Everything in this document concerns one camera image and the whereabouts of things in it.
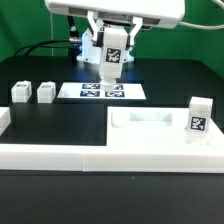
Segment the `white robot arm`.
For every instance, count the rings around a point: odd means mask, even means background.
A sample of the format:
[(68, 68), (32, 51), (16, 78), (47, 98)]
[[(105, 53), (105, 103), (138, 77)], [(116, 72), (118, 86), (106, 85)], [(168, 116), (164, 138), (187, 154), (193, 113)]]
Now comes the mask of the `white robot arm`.
[(88, 19), (77, 59), (95, 65), (100, 63), (103, 25), (129, 27), (127, 49), (132, 49), (140, 29), (173, 29), (185, 15), (185, 0), (45, 0), (45, 5), (52, 14)]

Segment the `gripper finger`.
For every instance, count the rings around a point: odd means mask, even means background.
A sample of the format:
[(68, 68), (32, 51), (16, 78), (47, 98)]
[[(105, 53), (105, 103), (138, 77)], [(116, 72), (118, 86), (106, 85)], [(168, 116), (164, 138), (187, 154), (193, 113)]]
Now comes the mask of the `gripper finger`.
[(103, 45), (103, 20), (98, 18), (98, 13), (94, 11), (87, 12), (87, 19), (92, 33), (92, 43), (96, 47)]
[(128, 34), (126, 49), (132, 50), (135, 44), (135, 36), (139, 32), (143, 25), (143, 19), (141, 17), (134, 17), (131, 23), (131, 30)]

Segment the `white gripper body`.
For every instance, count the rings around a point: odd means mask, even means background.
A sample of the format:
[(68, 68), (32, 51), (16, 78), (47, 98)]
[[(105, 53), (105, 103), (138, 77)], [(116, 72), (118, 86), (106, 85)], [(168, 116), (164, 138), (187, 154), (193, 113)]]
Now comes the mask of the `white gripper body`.
[(185, 15), (185, 0), (45, 0), (53, 14), (87, 17), (89, 11), (104, 21), (131, 24), (134, 17), (146, 27), (175, 28)]

